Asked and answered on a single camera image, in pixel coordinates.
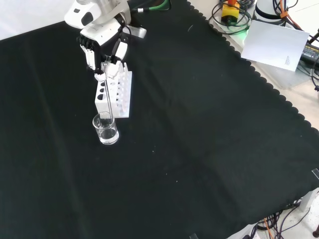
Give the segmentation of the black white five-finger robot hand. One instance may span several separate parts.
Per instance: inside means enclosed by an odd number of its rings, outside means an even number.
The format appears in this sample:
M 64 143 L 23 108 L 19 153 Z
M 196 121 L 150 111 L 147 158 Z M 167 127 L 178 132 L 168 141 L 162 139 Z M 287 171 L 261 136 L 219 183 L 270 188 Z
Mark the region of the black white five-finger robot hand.
M 119 73 L 122 61 L 127 53 L 129 39 L 123 36 L 126 22 L 122 18 L 112 18 L 99 25 L 90 25 L 80 32 L 77 38 L 86 58 L 87 69 L 94 73 L 97 81 L 106 81 L 115 78 Z M 111 55 L 102 53 L 102 46 L 118 37 Z

